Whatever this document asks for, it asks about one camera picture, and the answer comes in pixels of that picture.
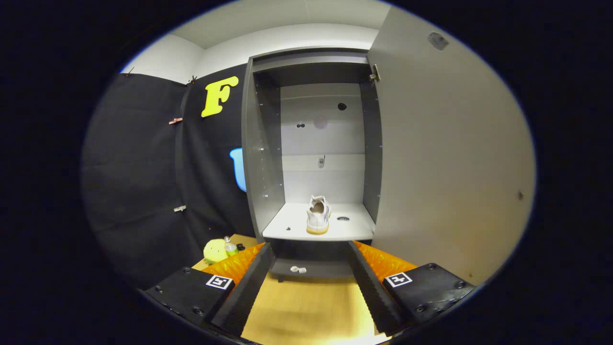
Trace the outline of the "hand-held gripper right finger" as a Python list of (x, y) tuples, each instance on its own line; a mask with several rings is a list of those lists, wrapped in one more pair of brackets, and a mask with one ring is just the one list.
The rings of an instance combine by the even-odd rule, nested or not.
[(344, 253), (379, 332), (393, 336), (439, 319), (475, 290), (438, 264), (416, 266), (348, 241)]

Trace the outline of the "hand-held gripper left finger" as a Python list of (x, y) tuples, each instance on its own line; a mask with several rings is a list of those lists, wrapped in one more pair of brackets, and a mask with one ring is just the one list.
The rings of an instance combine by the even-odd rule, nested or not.
[(240, 337), (273, 261), (263, 242), (205, 269), (181, 268), (143, 295), (188, 327)]

